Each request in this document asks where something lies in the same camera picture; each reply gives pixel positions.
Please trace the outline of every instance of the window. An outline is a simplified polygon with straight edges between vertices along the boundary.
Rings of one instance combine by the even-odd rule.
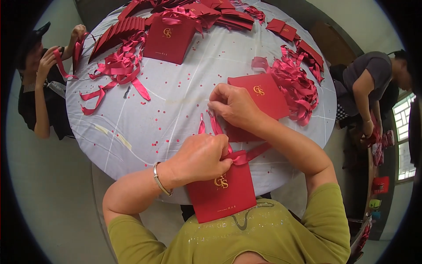
[[[398,181],[408,180],[415,175],[416,168],[410,163],[409,152],[409,115],[410,103],[415,99],[412,93],[400,100],[394,107],[394,119],[397,127],[398,151],[399,151],[399,172]]]

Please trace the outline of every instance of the person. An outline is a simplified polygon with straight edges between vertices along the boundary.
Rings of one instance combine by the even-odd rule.
[[[388,113],[393,109],[398,101],[400,88],[398,87],[395,81],[391,81],[387,88],[384,91],[381,99],[379,100],[379,113],[381,117],[381,122],[384,122],[387,119]],[[355,116],[349,116],[343,118],[337,122],[338,128],[342,129],[345,127],[358,127],[359,130],[362,130],[363,119],[360,114]]]
[[[191,216],[166,248],[143,226],[139,213],[161,192],[218,178],[233,162],[220,160],[227,154],[225,134],[189,136],[172,158],[156,163],[156,173],[151,168],[127,174],[106,191],[104,220],[118,262],[346,263],[349,226],[334,167],[325,152],[260,111],[245,88],[218,84],[209,100],[217,115],[266,140],[305,174],[308,202],[301,222],[279,202],[258,197],[256,206],[211,222],[199,224]]]
[[[373,130],[370,109],[382,127],[379,100],[390,81],[396,82],[405,91],[412,89],[409,68],[408,56],[404,50],[394,52],[394,58],[383,52],[368,52],[349,66],[331,66],[330,74],[337,94],[335,119],[360,114],[363,119],[363,133],[370,136]]]
[[[53,51],[60,49],[62,60],[72,57],[75,43],[86,32],[86,28],[81,24],[75,26],[66,47],[44,49],[41,40],[49,27],[50,22],[33,30],[18,55],[16,68],[22,81],[18,112],[37,137],[49,138],[50,126],[53,126],[59,140],[62,140],[65,136],[74,136],[66,111],[66,82],[56,66]]]

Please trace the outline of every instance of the gray shirt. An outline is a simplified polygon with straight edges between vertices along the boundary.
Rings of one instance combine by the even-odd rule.
[[[353,84],[365,69],[369,71],[374,81],[374,90],[368,96],[370,108],[376,101],[381,99],[391,81],[391,60],[387,54],[383,52],[368,52],[355,59],[343,71],[344,85],[339,81],[334,82],[337,102],[349,116],[359,113],[354,101]]]

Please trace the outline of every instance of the silver bangle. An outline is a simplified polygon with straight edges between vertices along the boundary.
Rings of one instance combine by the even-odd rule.
[[[167,191],[164,187],[163,187],[163,185],[161,184],[161,182],[160,182],[160,180],[158,179],[158,175],[157,175],[157,165],[159,164],[159,163],[161,163],[161,162],[156,162],[155,164],[154,164],[154,168],[153,168],[153,171],[154,171],[154,179],[155,179],[155,182],[158,184],[158,187],[165,193],[165,194],[167,194],[168,196],[171,196],[172,194],[173,194],[173,189],[170,189],[170,192],[169,191]]]

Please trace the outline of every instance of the gold logo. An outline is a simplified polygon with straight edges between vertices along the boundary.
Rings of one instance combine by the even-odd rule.
[[[163,33],[164,33],[164,36],[166,36],[167,38],[171,37],[171,28],[165,28]]]
[[[254,92],[257,93],[257,96],[258,95],[264,95],[265,94],[264,91],[261,89],[261,85],[254,86]]]
[[[223,189],[229,187],[229,184],[227,183],[227,179],[225,179],[224,177],[226,177],[225,173],[223,175],[221,175],[220,177],[214,179],[214,184],[216,186],[223,187]]]

